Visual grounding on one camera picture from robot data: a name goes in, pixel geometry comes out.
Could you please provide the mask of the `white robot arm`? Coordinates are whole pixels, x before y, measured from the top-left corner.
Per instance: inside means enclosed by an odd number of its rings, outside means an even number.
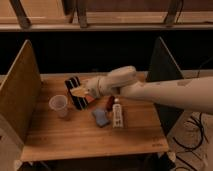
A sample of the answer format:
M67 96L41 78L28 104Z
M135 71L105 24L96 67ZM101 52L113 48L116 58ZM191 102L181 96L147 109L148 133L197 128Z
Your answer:
M134 66L125 66L87 79L83 85L73 88L71 94L93 98L120 95L213 115L213 77L142 82Z

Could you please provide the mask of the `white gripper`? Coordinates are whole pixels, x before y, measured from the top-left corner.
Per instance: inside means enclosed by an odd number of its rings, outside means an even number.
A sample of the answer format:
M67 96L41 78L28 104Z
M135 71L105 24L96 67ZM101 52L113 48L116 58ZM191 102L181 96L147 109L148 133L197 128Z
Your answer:
M86 79L83 81L83 87L73 88L71 94L81 98L86 97L86 95L90 95L93 98L100 98L110 94L107 78L105 76Z

